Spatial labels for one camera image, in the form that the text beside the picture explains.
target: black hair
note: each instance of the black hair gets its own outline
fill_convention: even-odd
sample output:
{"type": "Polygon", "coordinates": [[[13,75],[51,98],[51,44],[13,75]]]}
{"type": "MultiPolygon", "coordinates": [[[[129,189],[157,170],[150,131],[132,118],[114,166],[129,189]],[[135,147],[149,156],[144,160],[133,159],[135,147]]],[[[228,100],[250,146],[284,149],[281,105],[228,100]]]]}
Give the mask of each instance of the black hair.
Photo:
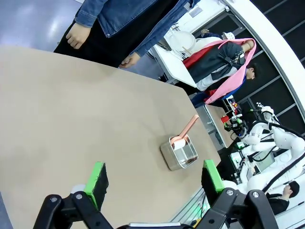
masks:
{"type": "Polygon", "coordinates": [[[257,63],[250,63],[248,64],[247,68],[253,68],[255,79],[257,79],[257,77],[258,78],[260,77],[261,69],[259,68],[257,63]]]}
{"type": "Polygon", "coordinates": [[[289,183],[290,189],[292,190],[292,193],[289,198],[295,197],[299,191],[300,191],[300,186],[296,181],[292,181],[289,183]]]}

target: stainless steel box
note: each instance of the stainless steel box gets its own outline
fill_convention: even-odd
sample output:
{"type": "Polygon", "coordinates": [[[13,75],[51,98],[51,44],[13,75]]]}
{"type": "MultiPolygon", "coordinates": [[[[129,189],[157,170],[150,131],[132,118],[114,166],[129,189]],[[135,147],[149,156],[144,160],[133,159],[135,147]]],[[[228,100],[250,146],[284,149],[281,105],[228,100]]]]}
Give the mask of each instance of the stainless steel box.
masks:
{"type": "Polygon", "coordinates": [[[189,165],[194,163],[198,159],[198,154],[189,138],[185,136],[186,144],[183,148],[174,150],[171,146],[171,139],[160,146],[160,150],[166,160],[166,163],[171,171],[187,168],[189,165]]]}

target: screw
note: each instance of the screw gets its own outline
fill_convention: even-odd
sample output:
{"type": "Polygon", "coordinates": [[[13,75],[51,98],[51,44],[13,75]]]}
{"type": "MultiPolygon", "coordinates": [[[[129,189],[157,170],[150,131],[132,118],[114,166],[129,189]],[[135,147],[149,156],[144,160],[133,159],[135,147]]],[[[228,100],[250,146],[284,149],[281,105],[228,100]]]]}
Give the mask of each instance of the screw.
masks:
{"type": "Polygon", "coordinates": [[[258,198],[259,194],[257,192],[252,193],[252,196],[254,196],[254,198],[258,198]]]}
{"type": "Polygon", "coordinates": [[[77,198],[77,199],[81,199],[81,198],[82,198],[82,195],[81,195],[81,194],[77,194],[77,195],[76,195],[76,198],[77,198]]]}
{"type": "Polygon", "coordinates": [[[227,191],[227,194],[228,194],[229,196],[233,195],[233,193],[234,193],[234,192],[233,192],[232,190],[228,190],[228,191],[227,191]]]}

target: white table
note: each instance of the white table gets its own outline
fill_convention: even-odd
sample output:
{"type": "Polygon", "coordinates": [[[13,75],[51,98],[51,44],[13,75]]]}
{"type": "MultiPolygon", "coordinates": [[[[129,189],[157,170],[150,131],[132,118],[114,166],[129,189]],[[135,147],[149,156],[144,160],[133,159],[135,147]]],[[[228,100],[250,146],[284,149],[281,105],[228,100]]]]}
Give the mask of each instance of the white table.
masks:
{"type": "Polygon", "coordinates": [[[166,51],[159,45],[155,45],[152,47],[152,52],[165,74],[170,77],[168,83],[173,82],[171,79],[176,79],[192,87],[196,87],[196,83],[191,77],[189,71],[186,69],[183,62],[176,57],[172,51],[166,51]]]}
{"type": "Polygon", "coordinates": [[[218,106],[212,106],[212,105],[208,105],[208,104],[206,104],[204,107],[205,107],[205,110],[207,111],[211,121],[213,122],[213,124],[224,144],[224,147],[228,148],[233,142],[233,139],[231,138],[231,135],[233,135],[233,131],[231,130],[230,132],[227,132],[224,129],[224,124],[221,121],[221,117],[226,115],[224,109],[221,107],[218,107],[218,106]]]}
{"type": "MultiPolygon", "coordinates": [[[[176,26],[179,26],[181,31],[193,33],[211,19],[222,13],[225,9],[225,5],[216,0],[201,0],[195,6],[195,8],[196,7],[200,7],[203,11],[197,14],[195,17],[192,17],[189,13],[186,13],[180,18],[180,20],[178,20],[178,24],[176,26]]],[[[182,61],[175,56],[174,53],[166,51],[158,45],[153,46],[151,51],[164,70],[165,74],[170,78],[168,83],[172,83],[176,79],[192,87],[196,87],[196,84],[186,67],[182,61]]]]}

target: red cloth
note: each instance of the red cloth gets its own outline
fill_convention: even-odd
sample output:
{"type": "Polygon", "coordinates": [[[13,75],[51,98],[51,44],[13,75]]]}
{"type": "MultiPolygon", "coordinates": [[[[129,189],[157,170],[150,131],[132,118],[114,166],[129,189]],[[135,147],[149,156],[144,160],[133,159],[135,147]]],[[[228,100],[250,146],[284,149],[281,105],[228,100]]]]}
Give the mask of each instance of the red cloth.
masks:
{"type": "Polygon", "coordinates": [[[185,67],[187,69],[189,69],[194,63],[196,63],[200,58],[202,58],[206,53],[208,53],[211,49],[213,48],[213,46],[211,47],[207,47],[204,49],[201,49],[200,51],[194,53],[192,56],[190,56],[189,58],[185,59],[183,61],[185,67]]]}
{"type": "Polygon", "coordinates": [[[246,41],[252,40],[254,42],[254,47],[247,53],[245,53],[245,64],[237,70],[236,73],[231,75],[227,78],[223,84],[219,86],[219,88],[214,92],[211,97],[209,97],[206,100],[207,104],[210,104],[214,102],[216,99],[219,99],[223,97],[224,95],[228,94],[229,92],[235,90],[240,85],[242,85],[244,81],[244,73],[246,71],[246,66],[250,62],[252,56],[254,55],[255,49],[256,49],[256,42],[252,38],[244,38],[244,39],[235,39],[235,40],[220,40],[220,41],[214,41],[209,44],[207,44],[202,50],[194,53],[191,57],[184,60],[183,63],[186,68],[190,68],[196,61],[198,61],[201,57],[203,57],[214,45],[219,45],[218,48],[220,48],[222,45],[224,45],[227,42],[233,42],[236,44],[243,44],[246,41]]]}
{"type": "Polygon", "coordinates": [[[217,91],[217,89],[214,90],[205,90],[205,93],[209,96],[207,98],[205,98],[203,101],[206,102],[215,92],[217,91]]]}

